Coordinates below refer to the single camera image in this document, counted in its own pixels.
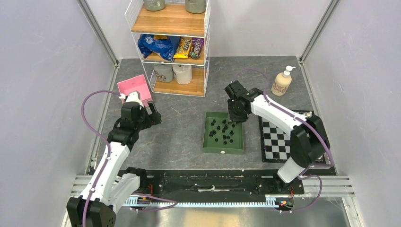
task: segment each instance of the shelf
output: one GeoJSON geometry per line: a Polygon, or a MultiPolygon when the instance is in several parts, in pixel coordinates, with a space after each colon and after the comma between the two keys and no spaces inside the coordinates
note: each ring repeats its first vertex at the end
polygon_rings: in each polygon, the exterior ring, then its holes
{"type": "Polygon", "coordinates": [[[135,33],[204,37],[205,13],[190,13],[185,4],[166,4],[160,11],[148,11],[142,6],[131,30],[135,33]]]}
{"type": "Polygon", "coordinates": [[[180,59],[177,58],[173,62],[167,61],[160,57],[158,54],[152,53],[150,54],[147,58],[143,58],[143,61],[153,61],[152,63],[161,63],[161,62],[169,62],[169,63],[175,63],[175,64],[191,64],[191,65],[203,65],[205,63],[205,47],[203,46],[202,52],[200,53],[200,58],[199,59],[192,59],[191,57],[188,57],[187,59],[180,59]]]}
{"type": "Polygon", "coordinates": [[[203,86],[205,80],[204,69],[192,69],[192,81],[189,84],[178,84],[175,79],[169,83],[156,81],[154,92],[170,93],[189,96],[203,96],[203,86]]]}

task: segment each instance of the white wall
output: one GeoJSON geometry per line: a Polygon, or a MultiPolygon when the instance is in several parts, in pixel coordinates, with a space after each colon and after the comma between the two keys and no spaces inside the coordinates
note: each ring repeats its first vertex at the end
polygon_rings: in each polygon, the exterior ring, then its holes
{"type": "Polygon", "coordinates": [[[340,1],[306,61],[336,166],[367,227],[400,226],[400,8],[340,1]]]}
{"type": "Polygon", "coordinates": [[[113,65],[74,0],[1,0],[0,27],[0,226],[57,227],[113,65]]]}
{"type": "MultiPolygon", "coordinates": [[[[130,0],[87,1],[117,58],[138,58],[124,17],[130,0]]],[[[211,56],[300,56],[330,3],[330,0],[211,1],[211,56]]]]}

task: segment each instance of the black and white checkered board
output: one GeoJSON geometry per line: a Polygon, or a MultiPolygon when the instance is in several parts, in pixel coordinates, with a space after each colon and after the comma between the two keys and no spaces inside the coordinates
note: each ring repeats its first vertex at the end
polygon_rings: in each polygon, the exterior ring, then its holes
{"type": "MultiPolygon", "coordinates": [[[[305,114],[309,111],[295,112],[305,114]]],[[[259,117],[259,124],[261,130],[262,161],[285,163],[291,157],[289,153],[289,136],[276,125],[261,117],[259,117]]],[[[324,162],[324,157],[317,162],[324,162]]]]}

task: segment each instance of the green tray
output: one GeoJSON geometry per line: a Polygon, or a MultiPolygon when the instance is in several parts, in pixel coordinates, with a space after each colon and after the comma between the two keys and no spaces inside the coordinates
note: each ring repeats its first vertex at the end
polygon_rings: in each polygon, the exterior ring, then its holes
{"type": "Polygon", "coordinates": [[[203,152],[232,155],[244,154],[244,134],[242,123],[232,123],[235,125],[235,127],[232,127],[232,124],[228,124],[228,120],[228,113],[206,112],[203,152]],[[216,123],[211,126],[213,120],[216,120],[216,123]],[[221,132],[225,126],[223,120],[226,120],[226,124],[228,125],[228,129],[225,133],[221,132]],[[216,134],[213,137],[210,137],[209,134],[213,130],[216,130],[216,134]],[[230,139],[232,139],[233,142],[230,143],[230,140],[224,140],[223,135],[230,136],[230,139]]]}

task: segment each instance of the marble table surface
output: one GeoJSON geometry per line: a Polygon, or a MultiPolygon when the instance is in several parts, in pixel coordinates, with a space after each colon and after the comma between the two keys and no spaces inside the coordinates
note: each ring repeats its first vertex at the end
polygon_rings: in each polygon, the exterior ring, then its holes
{"type": "MultiPolygon", "coordinates": [[[[269,76],[247,71],[240,75],[242,85],[263,90],[266,82],[271,86],[276,75],[287,65],[296,66],[292,71],[292,83],[285,95],[268,95],[276,102],[292,110],[312,110],[306,84],[295,56],[278,57],[211,57],[209,80],[205,97],[179,96],[152,93],[162,123],[143,130],[132,152],[122,165],[144,169],[277,169],[282,164],[263,163],[258,118],[250,115],[244,123],[244,155],[208,154],[202,152],[205,113],[227,112],[228,96],[224,88],[244,68],[254,68],[269,76]]],[[[143,74],[139,59],[122,60],[116,82],[143,74]]],[[[120,117],[121,101],[112,97],[103,134],[107,136],[114,122],[120,117]]],[[[103,152],[98,152],[97,160],[103,152]]]]}

